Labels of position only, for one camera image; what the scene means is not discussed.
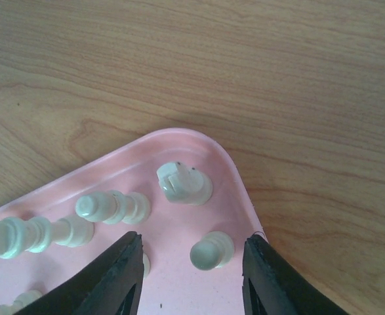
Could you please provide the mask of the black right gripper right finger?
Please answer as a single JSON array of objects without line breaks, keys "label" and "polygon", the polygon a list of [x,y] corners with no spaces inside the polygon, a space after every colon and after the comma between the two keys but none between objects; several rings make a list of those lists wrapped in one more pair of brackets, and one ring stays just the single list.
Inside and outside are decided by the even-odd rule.
[{"label": "black right gripper right finger", "polygon": [[347,315],[260,234],[244,245],[242,292],[245,314]]}]

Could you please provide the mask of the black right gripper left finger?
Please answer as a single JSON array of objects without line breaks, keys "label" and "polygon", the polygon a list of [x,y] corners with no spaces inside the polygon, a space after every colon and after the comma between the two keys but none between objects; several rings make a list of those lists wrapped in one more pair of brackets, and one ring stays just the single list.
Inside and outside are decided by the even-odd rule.
[{"label": "black right gripper left finger", "polygon": [[144,264],[142,236],[127,232],[74,277],[17,313],[136,315]]}]

